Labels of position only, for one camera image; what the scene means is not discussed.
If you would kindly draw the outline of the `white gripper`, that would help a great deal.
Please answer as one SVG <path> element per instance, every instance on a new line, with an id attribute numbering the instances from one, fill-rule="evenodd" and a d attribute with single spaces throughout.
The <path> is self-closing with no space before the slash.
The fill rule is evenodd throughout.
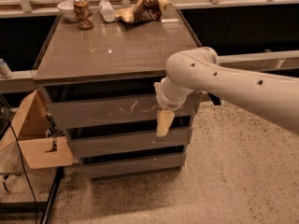
<path id="1" fill-rule="evenodd" d="M 156 100 L 161 109 L 157 113 L 156 135 L 164 137 L 167 135 L 174 120 L 174 110 L 180 109 L 187 98 L 187 90 L 176 85 L 172 81 L 155 82 Z"/>

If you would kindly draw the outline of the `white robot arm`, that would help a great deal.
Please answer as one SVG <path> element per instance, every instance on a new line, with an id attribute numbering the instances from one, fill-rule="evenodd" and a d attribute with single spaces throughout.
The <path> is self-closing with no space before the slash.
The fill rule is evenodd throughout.
<path id="1" fill-rule="evenodd" d="M 299 134 L 299 78 L 227 68 L 209 47 L 172 54 L 166 77 L 155 84 L 157 103 L 177 110 L 194 91 L 205 91 Z"/>

